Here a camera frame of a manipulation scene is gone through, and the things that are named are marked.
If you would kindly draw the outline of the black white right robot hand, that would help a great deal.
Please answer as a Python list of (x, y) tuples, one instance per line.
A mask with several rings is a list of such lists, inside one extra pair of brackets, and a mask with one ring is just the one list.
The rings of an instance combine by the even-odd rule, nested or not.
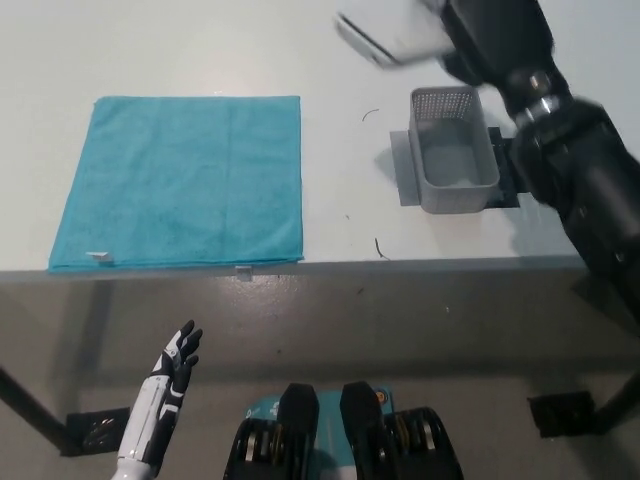
[(522, 89), (536, 73), (555, 69), (553, 36), (538, 2), (519, 0), (427, 1), (452, 50), (445, 71), (472, 85)]

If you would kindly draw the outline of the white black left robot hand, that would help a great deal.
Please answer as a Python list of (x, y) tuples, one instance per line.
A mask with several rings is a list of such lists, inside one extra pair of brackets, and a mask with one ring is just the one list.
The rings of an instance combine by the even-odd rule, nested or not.
[(116, 479), (155, 479), (171, 441), (203, 331), (190, 320), (169, 340), (145, 378), (120, 443)]

